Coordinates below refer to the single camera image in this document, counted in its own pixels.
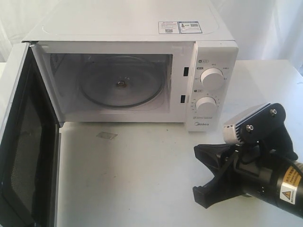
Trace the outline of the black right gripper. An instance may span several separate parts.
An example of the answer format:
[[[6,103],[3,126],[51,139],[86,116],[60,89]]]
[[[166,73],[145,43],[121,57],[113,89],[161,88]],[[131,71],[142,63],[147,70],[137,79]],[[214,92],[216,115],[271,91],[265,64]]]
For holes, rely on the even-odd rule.
[[[236,151],[232,164],[225,164]],[[199,144],[196,159],[215,176],[204,186],[193,187],[194,200],[204,208],[249,194],[258,199],[279,197],[278,179],[283,160],[277,149],[262,145]]]

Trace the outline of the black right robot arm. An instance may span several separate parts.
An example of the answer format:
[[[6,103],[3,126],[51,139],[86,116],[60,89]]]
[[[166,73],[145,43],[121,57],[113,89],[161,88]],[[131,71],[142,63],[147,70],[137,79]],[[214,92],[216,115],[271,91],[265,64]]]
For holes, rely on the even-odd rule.
[[[204,186],[193,187],[195,202],[204,208],[247,194],[303,216],[303,171],[297,162],[261,153],[258,146],[200,144],[194,153],[214,174]]]

